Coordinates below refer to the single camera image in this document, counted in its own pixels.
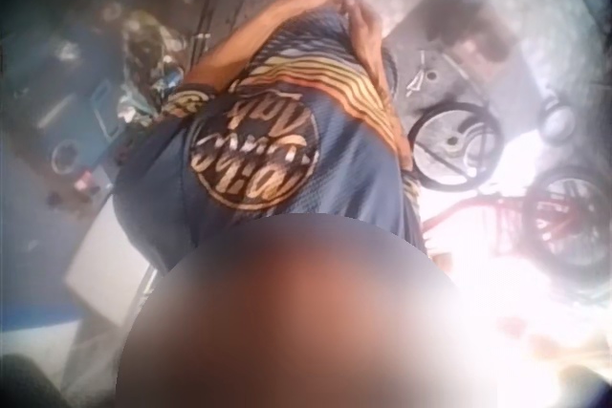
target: person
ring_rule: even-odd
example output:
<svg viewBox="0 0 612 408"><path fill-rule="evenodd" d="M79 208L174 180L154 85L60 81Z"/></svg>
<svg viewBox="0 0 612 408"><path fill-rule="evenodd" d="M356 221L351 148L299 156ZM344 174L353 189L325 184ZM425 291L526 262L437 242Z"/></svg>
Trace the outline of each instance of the person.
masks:
<svg viewBox="0 0 612 408"><path fill-rule="evenodd" d="M117 406L490 408L450 279L354 219L234 226L162 278L119 360Z"/></svg>
<svg viewBox="0 0 612 408"><path fill-rule="evenodd" d="M116 182L162 272L240 222L327 213L423 249L380 18L362 0L275 0L206 54Z"/></svg>

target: circular logo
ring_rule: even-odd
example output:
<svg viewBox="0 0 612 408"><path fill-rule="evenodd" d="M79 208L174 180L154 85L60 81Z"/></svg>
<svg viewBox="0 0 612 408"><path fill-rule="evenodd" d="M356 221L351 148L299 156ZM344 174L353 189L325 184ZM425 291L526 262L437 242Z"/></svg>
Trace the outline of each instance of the circular logo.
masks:
<svg viewBox="0 0 612 408"><path fill-rule="evenodd" d="M300 98L269 92L239 100L203 123L191 143L191 168L215 201L239 210L268 209L312 176L317 126Z"/></svg>

